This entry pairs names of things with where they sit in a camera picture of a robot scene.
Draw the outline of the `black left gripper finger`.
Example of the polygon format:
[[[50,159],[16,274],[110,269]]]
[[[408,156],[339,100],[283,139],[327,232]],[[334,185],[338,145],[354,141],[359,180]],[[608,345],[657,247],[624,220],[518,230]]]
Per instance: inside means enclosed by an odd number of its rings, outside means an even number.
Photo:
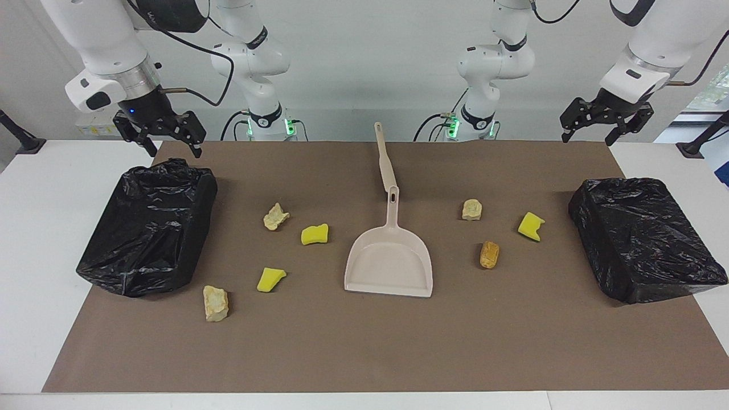
[[[568,143],[577,130],[594,124],[594,104],[576,97],[560,115],[562,142]]]
[[[615,127],[605,138],[607,147],[611,147],[619,138],[628,133],[640,132],[648,120],[653,117],[653,114],[654,109],[651,103],[642,104],[635,113],[630,115],[630,119],[628,120],[627,114],[617,114],[615,117]]]

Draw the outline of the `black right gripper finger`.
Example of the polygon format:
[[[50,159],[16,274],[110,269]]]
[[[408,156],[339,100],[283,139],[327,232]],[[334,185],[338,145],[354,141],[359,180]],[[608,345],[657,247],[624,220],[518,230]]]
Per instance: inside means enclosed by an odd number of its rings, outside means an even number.
[[[154,145],[153,140],[149,138],[148,132],[144,129],[136,130],[122,110],[117,111],[113,117],[113,122],[125,142],[135,143],[143,148],[152,158],[157,155],[157,147]]]
[[[204,142],[207,132],[195,112],[189,110],[183,114],[174,116],[173,138],[185,143],[189,147],[194,158],[202,155],[201,145]]]

